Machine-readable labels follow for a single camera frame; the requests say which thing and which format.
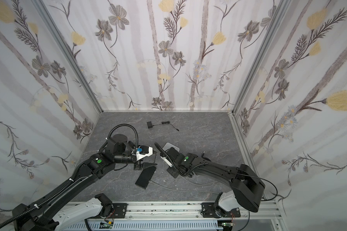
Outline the black power adapter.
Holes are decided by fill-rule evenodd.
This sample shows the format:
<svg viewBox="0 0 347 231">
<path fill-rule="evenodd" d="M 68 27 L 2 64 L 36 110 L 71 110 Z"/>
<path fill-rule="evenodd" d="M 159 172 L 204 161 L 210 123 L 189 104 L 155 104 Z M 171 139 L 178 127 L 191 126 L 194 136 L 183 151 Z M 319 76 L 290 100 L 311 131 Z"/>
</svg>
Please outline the black power adapter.
<svg viewBox="0 0 347 231">
<path fill-rule="evenodd" d="M 147 122 L 148 129 L 152 129 L 155 126 L 160 126 L 160 125 L 171 125 L 175 130 L 179 131 L 179 129 L 177 129 L 174 125 L 172 125 L 170 121 L 163 121 L 160 124 L 153 124 L 151 121 Z"/>
</svg>

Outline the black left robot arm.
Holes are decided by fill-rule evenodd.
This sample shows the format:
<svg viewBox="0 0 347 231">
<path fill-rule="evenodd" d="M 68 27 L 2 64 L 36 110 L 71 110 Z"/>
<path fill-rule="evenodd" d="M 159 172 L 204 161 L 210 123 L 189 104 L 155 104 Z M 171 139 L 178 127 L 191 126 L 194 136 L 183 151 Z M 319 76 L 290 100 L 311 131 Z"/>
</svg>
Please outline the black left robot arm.
<svg viewBox="0 0 347 231">
<path fill-rule="evenodd" d="M 54 231 L 60 227 L 55 215 L 81 191 L 114 171 L 116 164 L 133 164 L 135 170 L 154 166 L 142 162 L 143 158 L 153 154 L 152 147 L 139 144 L 133 126 L 119 124 L 109 132 L 97 153 L 81 162 L 69 179 L 30 205 L 17 206 L 12 211 L 12 218 L 1 223 L 0 229 L 12 223 L 17 231 Z"/>
</svg>

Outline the black network switch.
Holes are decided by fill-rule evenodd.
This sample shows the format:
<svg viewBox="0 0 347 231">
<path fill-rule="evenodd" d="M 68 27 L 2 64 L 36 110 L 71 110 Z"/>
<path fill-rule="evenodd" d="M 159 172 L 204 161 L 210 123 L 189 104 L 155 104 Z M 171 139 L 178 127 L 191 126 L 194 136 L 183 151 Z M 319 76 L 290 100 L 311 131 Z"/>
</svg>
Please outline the black network switch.
<svg viewBox="0 0 347 231">
<path fill-rule="evenodd" d="M 156 169 L 157 169 L 156 166 L 152 166 L 152 167 L 148 167 L 144 169 L 141 172 L 138 179 L 136 180 L 135 185 L 145 190 L 148 187 L 148 184 L 152 176 L 154 175 Z"/>
</svg>

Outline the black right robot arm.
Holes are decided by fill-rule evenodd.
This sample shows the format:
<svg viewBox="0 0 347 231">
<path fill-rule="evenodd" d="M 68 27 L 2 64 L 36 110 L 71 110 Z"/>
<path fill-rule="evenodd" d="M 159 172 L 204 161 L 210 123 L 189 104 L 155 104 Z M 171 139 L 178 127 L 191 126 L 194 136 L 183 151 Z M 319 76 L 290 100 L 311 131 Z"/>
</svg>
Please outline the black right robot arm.
<svg viewBox="0 0 347 231">
<path fill-rule="evenodd" d="M 257 213 L 262 201 L 265 184 L 256 173 L 246 164 L 238 167 L 221 165 L 196 154 L 183 155 L 173 147 L 167 151 L 158 143 L 154 143 L 162 158 L 169 165 L 167 171 L 176 178 L 193 177 L 194 175 L 206 176 L 217 182 L 223 183 L 231 189 L 235 205 L 219 203 L 223 209 L 230 211 L 242 207 L 249 212 Z"/>
</svg>

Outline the aluminium mounting rail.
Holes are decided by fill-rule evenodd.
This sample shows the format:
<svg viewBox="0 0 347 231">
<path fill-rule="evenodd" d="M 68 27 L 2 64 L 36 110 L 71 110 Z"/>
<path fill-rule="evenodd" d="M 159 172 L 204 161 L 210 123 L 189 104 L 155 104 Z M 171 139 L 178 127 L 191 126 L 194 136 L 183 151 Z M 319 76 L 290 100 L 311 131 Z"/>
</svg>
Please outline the aluminium mounting rail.
<svg viewBox="0 0 347 231">
<path fill-rule="evenodd" d="M 190 219 L 281 219 L 274 202 L 263 202 L 256 213 L 236 206 L 225 211 L 214 202 L 127 202 L 114 203 L 102 208 L 99 200 L 92 198 L 84 203 L 69 203 L 52 217 L 54 221 L 74 224 L 85 218 L 106 220 L 190 220 Z"/>
</svg>

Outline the white network switch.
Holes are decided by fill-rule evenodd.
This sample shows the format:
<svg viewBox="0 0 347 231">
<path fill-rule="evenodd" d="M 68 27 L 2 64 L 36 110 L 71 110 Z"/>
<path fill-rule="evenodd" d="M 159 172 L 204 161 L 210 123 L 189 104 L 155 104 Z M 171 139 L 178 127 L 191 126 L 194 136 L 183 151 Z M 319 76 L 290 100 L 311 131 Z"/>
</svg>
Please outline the white network switch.
<svg viewBox="0 0 347 231">
<path fill-rule="evenodd" d="M 163 150 L 166 151 L 166 152 L 168 152 L 168 150 L 171 149 L 171 148 L 173 148 L 173 149 L 175 149 L 176 151 L 180 152 L 180 149 L 179 149 L 178 147 L 174 146 L 174 145 L 171 144 L 171 143 L 166 143 L 166 144 L 164 145 L 164 147 L 163 147 Z"/>
</svg>

